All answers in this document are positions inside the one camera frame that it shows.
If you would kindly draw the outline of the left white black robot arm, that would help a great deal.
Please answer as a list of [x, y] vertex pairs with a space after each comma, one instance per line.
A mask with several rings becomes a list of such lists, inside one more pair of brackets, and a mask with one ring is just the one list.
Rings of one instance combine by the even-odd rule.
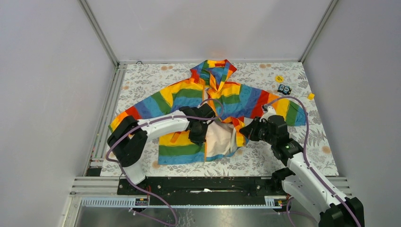
[[170, 133], [178, 133], [184, 136], [184, 142], [200, 148], [206, 141], [208, 126], [215, 119], [216, 113], [208, 104], [184, 106], [151, 119], [136, 120], [128, 115], [107, 139], [109, 152], [114, 153], [122, 173], [129, 180], [129, 189], [135, 194], [142, 194], [147, 182], [139, 159], [146, 143]]

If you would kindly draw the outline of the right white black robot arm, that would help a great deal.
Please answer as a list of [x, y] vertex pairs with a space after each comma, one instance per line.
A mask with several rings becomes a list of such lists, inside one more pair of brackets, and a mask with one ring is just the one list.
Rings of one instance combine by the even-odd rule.
[[287, 193], [298, 201], [320, 227], [363, 227], [362, 202], [338, 189], [312, 163], [305, 159], [305, 149], [288, 132], [282, 116], [256, 117], [240, 133], [251, 141], [264, 141], [285, 168], [272, 174], [274, 193]]

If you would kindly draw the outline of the rainbow striped hooded jacket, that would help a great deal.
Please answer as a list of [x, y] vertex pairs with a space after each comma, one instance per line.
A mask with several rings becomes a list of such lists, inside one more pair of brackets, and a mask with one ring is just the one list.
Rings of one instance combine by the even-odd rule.
[[169, 133], [159, 139], [159, 164], [180, 165], [233, 156], [248, 143], [239, 130], [247, 119], [261, 117], [263, 105], [270, 102], [276, 114], [283, 116], [289, 126], [305, 125], [305, 114], [298, 104], [230, 81], [235, 70], [228, 60], [206, 60], [191, 69], [190, 78], [169, 85], [123, 111], [109, 129], [114, 131], [127, 116], [134, 119], [160, 117], [184, 106], [196, 107], [207, 100], [222, 116], [208, 127], [202, 145], [191, 142], [187, 131]]

